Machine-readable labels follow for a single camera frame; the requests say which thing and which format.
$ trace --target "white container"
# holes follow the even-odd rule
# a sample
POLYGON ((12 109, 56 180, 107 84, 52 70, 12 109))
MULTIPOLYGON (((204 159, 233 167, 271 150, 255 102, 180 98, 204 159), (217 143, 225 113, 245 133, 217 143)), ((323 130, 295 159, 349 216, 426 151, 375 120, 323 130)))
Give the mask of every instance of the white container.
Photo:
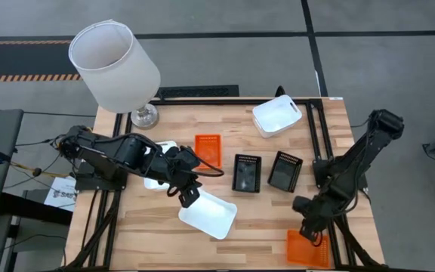
POLYGON ((113 113, 144 107, 159 89, 159 70, 122 23, 106 20, 85 28, 68 55, 98 104, 113 113))
POLYGON ((253 123, 263 138, 292 127, 301 117, 301 111, 286 94, 253 108, 253 123))
MULTIPOLYGON (((164 142, 158 142, 156 144, 162 147, 163 153, 166 153, 171 147, 177 146, 177 144, 174 141, 164 141, 164 142)), ((149 147, 147 148, 145 154, 148 153, 150 153, 149 147)), ((152 178, 144 178, 143 185, 145 186, 145 188, 149 190, 167 190, 169 188, 169 184, 164 183, 163 185, 160 185, 159 182, 153 180, 152 178)))
POLYGON ((179 219, 216 239, 226 238, 238 208, 201 188, 198 190, 200 197, 189 208, 180 209, 179 219))

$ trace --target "white lampshade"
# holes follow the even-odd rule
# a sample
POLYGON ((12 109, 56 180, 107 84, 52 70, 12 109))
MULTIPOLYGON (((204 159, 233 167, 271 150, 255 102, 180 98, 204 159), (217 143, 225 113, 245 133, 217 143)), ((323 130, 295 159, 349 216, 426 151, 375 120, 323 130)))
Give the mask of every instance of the white lampshade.
POLYGON ((68 55, 98 104, 111 112, 144 108, 159 89, 159 70, 124 24, 107 20, 85 28, 68 55))

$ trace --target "lamp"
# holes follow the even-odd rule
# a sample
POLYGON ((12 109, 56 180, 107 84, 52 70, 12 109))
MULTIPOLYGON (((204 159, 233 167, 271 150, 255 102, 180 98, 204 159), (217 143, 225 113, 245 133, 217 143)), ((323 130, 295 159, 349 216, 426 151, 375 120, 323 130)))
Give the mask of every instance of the lamp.
POLYGON ((106 20, 85 28, 68 55, 100 106, 131 112, 138 128, 157 123, 159 113, 148 102, 159 89, 160 73, 126 25, 106 20))

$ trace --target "orange striped tape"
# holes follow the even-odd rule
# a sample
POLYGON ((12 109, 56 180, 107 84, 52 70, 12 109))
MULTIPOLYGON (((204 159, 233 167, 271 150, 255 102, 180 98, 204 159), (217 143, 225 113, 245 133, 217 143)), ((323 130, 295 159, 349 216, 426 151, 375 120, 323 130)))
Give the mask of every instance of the orange striped tape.
POLYGON ((0 45, 61 45, 72 41, 0 41, 0 45))
POLYGON ((79 74, 0 76, 0 82, 40 82, 40 81, 73 81, 73 80, 82 80, 82 77, 79 74))

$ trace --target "concrete floor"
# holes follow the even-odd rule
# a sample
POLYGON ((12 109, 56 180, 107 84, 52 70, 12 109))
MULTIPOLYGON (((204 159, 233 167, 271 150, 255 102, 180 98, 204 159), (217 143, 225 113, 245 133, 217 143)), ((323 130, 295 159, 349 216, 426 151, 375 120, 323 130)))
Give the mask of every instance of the concrete floor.
MULTIPOLYGON (((315 31, 435 30, 435 1, 309 0, 315 31)), ((0 0, 0 36, 75 35, 99 20, 135 33, 304 31, 297 0, 0 0)), ((421 144, 435 138, 435 36, 318 38, 330 96, 344 97, 350 121, 373 109, 405 119, 403 137, 368 171, 372 208, 386 262, 435 270, 435 162, 421 144)), ((181 39, 142 42, 162 73, 162 86, 238 84, 242 96, 319 95, 307 38, 181 39)), ((0 109, 94 114, 83 82, 0 82, 0 109)), ((92 118, 25 115, 18 142, 49 138, 92 118), (42 126, 49 128, 45 132, 42 126)), ((362 128, 354 130, 358 138, 362 128)), ((21 148, 18 162, 46 166, 48 147, 21 148)), ((68 172, 64 162, 55 172, 68 172)), ((22 177, 10 172, 7 185, 22 177)), ((11 193, 42 188, 37 183, 11 193)), ((18 258, 17 271, 56 267, 61 249, 18 258)))

